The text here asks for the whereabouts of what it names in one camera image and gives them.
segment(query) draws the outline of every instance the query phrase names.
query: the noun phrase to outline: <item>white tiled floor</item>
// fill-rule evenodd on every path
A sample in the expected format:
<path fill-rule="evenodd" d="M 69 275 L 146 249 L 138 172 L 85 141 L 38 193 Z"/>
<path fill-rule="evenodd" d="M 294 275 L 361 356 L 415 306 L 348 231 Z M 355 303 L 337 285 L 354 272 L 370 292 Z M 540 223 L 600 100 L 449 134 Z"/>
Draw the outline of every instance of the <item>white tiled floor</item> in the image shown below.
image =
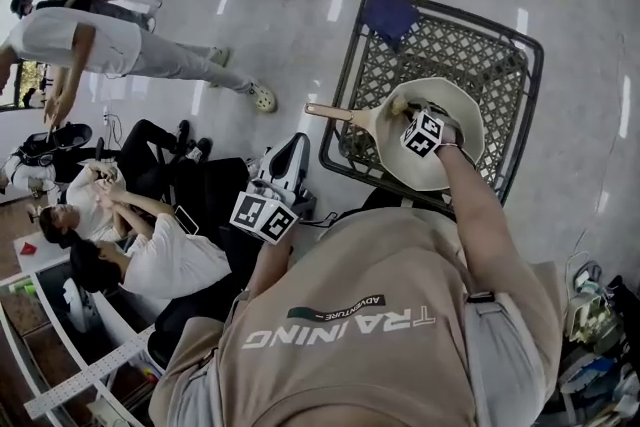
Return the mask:
<path fill-rule="evenodd" d="M 301 109 L 310 95 L 318 102 L 331 101 L 360 0 L 344 0 L 336 21 L 328 20 L 332 0 L 226 0 L 224 9 L 221 0 L 162 1 L 157 34 L 232 47 L 229 66 L 271 87 L 280 108 L 261 115 L 231 91 L 129 78 L 119 95 L 100 88 L 111 95 L 110 108 L 120 115 L 125 131 L 142 117 L 167 128 L 188 118 L 198 137 L 214 140 L 212 158 L 218 158 L 261 154 L 302 126 L 313 145 L 308 186 L 320 198 L 317 213 L 358 206 L 369 188 L 321 168 L 317 152 L 324 122 L 301 121 Z M 526 11 L 527 32 L 545 48 L 538 107 L 506 204 L 523 255 L 564 263 L 580 239 L 577 249 L 590 251 L 607 274 L 638 278 L 640 0 L 435 1 L 514 28 L 519 13 L 519 28 L 525 27 Z M 630 117 L 623 139 L 617 134 L 625 76 Z M 99 123 L 102 107 L 89 95 L 79 102 L 74 114 L 86 102 L 83 116 Z M 605 193 L 606 204 L 600 200 L 597 208 Z"/>

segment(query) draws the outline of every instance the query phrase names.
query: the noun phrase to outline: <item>beige t-shirt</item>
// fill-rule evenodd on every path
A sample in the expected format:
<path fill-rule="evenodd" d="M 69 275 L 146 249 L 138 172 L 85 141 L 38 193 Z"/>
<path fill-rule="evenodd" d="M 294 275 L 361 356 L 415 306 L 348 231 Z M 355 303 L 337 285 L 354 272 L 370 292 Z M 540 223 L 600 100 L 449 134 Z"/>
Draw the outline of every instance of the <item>beige t-shirt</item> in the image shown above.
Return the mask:
<path fill-rule="evenodd" d="M 322 415 L 323 406 L 335 405 L 410 426 L 474 425 L 459 256 L 455 224 L 432 212 L 381 209 L 336 225 L 275 286 L 239 309 L 225 331 L 216 374 L 224 426 L 272 427 L 296 415 L 296 425 L 304 425 L 308 410 Z M 479 281 L 476 289 L 511 295 L 551 386 L 560 321 L 541 282 L 511 255 Z M 197 325 L 202 329 L 187 324 L 174 354 L 172 383 L 173 368 L 189 360 L 182 356 L 193 362 L 187 346 L 198 337 L 187 342 Z M 166 397 L 162 385 L 153 408 Z M 175 394 L 171 404 L 173 411 L 180 405 Z M 335 411 L 325 412 L 328 421 Z"/>

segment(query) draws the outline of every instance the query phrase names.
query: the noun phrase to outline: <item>white pants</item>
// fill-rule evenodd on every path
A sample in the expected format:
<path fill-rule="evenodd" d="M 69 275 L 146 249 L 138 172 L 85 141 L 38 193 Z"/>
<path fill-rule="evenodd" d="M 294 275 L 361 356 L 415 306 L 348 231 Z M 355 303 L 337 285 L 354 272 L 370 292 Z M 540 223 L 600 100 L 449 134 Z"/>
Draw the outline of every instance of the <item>white pants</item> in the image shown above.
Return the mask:
<path fill-rule="evenodd" d="M 140 31 L 140 55 L 129 75 L 166 79 L 206 80 L 236 93 L 248 93 L 252 79 L 207 59 L 210 48 L 174 43 Z"/>

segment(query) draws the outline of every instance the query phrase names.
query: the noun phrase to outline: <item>pan handle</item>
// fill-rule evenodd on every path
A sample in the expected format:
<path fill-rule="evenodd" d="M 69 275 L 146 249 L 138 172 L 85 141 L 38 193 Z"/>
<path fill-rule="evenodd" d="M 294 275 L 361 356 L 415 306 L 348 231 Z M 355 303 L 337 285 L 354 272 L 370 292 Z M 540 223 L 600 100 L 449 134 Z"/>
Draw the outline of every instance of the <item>pan handle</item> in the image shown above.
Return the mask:
<path fill-rule="evenodd" d="M 304 106 L 304 112 L 313 116 L 321 116 L 323 118 L 341 119 L 342 121 L 353 121 L 353 111 L 346 109 L 338 109 L 329 105 L 321 105 L 319 103 L 307 103 Z"/>

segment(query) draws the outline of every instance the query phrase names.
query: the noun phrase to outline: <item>red object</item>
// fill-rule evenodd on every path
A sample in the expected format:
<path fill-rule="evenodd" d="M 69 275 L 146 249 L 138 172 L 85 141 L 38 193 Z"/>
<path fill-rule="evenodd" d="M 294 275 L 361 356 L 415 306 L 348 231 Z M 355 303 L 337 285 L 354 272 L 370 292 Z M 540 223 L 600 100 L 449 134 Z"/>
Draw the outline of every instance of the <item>red object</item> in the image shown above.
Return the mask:
<path fill-rule="evenodd" d="M 25 242 L 24 246 L 22 247 L 22 251 L 20 251 L 20 254 L 23 256 L 33 256 L 37 250 L 38 248 L 36 246 Z"/>

